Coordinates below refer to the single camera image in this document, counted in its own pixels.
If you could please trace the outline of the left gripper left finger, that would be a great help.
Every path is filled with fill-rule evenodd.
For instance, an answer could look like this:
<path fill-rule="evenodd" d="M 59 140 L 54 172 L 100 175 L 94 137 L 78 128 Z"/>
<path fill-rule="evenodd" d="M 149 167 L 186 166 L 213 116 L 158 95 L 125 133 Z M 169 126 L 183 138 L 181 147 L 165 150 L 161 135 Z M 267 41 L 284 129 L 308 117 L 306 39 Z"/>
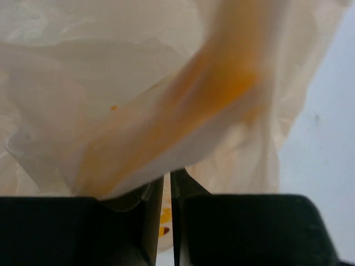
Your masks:
<path fill-rule="evenodd" d="M 163 181 L 101 202 L 2 197 L 2 265 L 155 265 Z"/>

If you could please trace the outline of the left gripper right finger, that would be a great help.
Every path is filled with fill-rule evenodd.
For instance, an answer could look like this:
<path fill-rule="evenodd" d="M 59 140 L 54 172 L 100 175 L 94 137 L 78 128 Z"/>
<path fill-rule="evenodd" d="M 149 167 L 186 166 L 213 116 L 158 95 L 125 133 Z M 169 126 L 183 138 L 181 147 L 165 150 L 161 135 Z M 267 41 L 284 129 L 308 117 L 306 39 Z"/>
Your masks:
<path fill-rule="evenodd" d="M 212 194 L 170 175 L 176 265 L 341 265 L 316 206 L 301 195 Z"/>

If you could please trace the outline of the translucent peach plastic bag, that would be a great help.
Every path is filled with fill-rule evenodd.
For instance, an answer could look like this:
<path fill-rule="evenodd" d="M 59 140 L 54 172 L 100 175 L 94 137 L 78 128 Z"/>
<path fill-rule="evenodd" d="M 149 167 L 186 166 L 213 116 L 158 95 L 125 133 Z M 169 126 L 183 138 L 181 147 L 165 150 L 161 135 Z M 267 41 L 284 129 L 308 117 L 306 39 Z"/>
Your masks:
<path fill-rule="evenodd" d="M 108 200 L 187 169 L 275 193 L 352 1 L 2 1 L 1 195 Z"/>

